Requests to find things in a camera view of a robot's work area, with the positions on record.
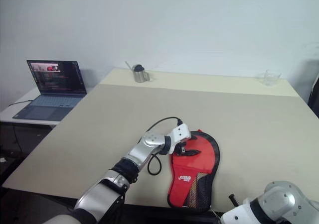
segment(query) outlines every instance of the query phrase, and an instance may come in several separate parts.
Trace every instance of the table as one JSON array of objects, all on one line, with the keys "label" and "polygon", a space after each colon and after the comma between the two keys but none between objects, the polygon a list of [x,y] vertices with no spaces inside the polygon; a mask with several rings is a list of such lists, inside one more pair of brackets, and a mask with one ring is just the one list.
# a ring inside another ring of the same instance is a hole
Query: table
[{"label": "table", "polygon": [[[219,144],[212,207],[233,208],[262,194],[271,181],[288,180],[319,200],[319,119],[286,80],[266,87],[255,78],[151,72],[135,83],[129,70],[115,69],[36,147],[4,187],[79,198],[123,157],[155,121],[178,116]],[[168,132],[167,121],[155,128]],[[139,174],[127,204],[168,207],[169,156],[162,172]]]},{"label": "table", "polygon": [[[91,90],[92,90],[92,88],[87,88],[87,92],[90,92]],[[34,87],[32,90],[30,90],[28,93],[26,93],[24,96],[22,96],[20,99],[16,100],[13,103],[22,102],[22,101],[28,101],[28,100],[34,100],[39,95],[40,95],[39,89],[37,87]],[[22,110],[24,107],[26,107],[29,103],[30,102],[14,104],[12,106],[9,106],[9,107],[5,108],[0,113],[0,121],[9,122],[9,123],[41,124],[41,125],[50,125],[50,126],[56,126],[56,125],[58,125],[60,123],[59,121],[12,118],[20,110]]]}]

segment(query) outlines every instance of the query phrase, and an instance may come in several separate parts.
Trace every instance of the cable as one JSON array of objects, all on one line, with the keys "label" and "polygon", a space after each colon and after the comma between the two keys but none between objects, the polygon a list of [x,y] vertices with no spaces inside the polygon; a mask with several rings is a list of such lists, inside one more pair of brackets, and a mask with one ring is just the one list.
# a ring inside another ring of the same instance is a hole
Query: cable
[{"label": "cable", "polygon": [[15,104],[20,104],[20,103],[24,103],[24,102],[29,102],[29,101],[33,101],[33,100],[20,101],[20,102],[12,103],[12,104],[8,105],[8,107],[9,107],[9,106],[12,106],[12,105],[15,105]]},{"label": "cable", "polygon": [[[183,121],[181,121],[181,119],[178,118],[178,117],[174,117],[174,116],[166,117],[166,118],[162,118],[161,120],[159,120],[159,121],[157,121],[156,123],[154,123],[151,127],[149,127],[149,128],[146,130],[146,132],[150,131],[152,128],[154,128],[154,126],[158,125],[160,122],[162,122],[162,121],[164,121],[164,120],[167,120],[167,119],[172,119],[172,118],[177,119],[177,126],[179,126],[179,125],[181,125],[181,124],[183,123]],[[157,155],[158,155],[159,153],[160,153],[160,151],[157,152],[157,153],[155,153],[155,154],[152,154],[152,156],[151,156],[151,158],[150,158],[150,160],[149,160],[149,162],[148,162],[148,173],[151,174],[151,175],[153,175],[153,176],[156,176],[157,174],[159,174],[159,173],[161,172],[161,161],[160,161],[160,159],[157,157]],[[151,161],[152,161],[154,158],[159,162],[159,170],[158,170],[157,172],[155,172],[155,173],[152,173],[152,172],[150,171],[150,164],[151,164]]]},{"label": "cable", "polygon": [[13,126],[13,133],[14,133],[14,136],[15,136],[16,143],[17,143],[17,145],[19,146],[20,154],[22,154],[22,148],[21,148],[21,146],[20,146],[20,144],[19,144],[18,137],[16,136],[15,126],[14,126],[14,124],[13,124],[12,126]]}]

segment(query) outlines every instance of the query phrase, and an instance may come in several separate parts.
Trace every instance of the silver metal arm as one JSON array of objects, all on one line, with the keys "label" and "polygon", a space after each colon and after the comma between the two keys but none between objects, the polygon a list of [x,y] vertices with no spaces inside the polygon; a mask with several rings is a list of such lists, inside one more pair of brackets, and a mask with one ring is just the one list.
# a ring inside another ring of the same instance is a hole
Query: silver metal arm
[{"label": "silver metal arm", "polygon": [[140,141],[112,169],[89,188],[77,201],[72,217],[57,216],[46,224],[95,224],[110,215],[118,204],[124,202],[124,194],[130,184],[136,182],[138,173],[152,154],[173,153],[175,146],[191,138],[186,124],[181,124],[168,135],[148,131]]},{"label": "silver metal arm", "polygon": [[293,183],[272,182],[265,193],[226,212],[223,224],[319,224],[319,203],[310,201]]}]

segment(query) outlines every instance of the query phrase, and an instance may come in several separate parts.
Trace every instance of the laptop keyboard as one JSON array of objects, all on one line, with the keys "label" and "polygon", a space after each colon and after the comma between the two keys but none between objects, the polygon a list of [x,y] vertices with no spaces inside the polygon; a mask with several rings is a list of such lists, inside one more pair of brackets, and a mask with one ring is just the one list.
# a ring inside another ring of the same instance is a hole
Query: laptop keyboard
[{"label": "laptop keyboard", "polygon": [[30,105],[73,108],[80,102],[81,99],[82,97],[40,96]]}]

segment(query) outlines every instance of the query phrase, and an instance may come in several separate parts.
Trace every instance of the glass cup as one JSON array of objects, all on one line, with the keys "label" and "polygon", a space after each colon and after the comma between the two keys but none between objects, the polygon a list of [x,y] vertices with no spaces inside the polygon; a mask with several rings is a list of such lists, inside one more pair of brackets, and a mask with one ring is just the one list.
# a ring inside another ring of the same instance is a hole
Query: glass cup
[{"label": "glass cup", "polygon": [[281,73],[279,71],[267,70],[266,73],[264,74],[263,84],[265,86],[273,86],[277,83],[280,76],[281,76]]}]

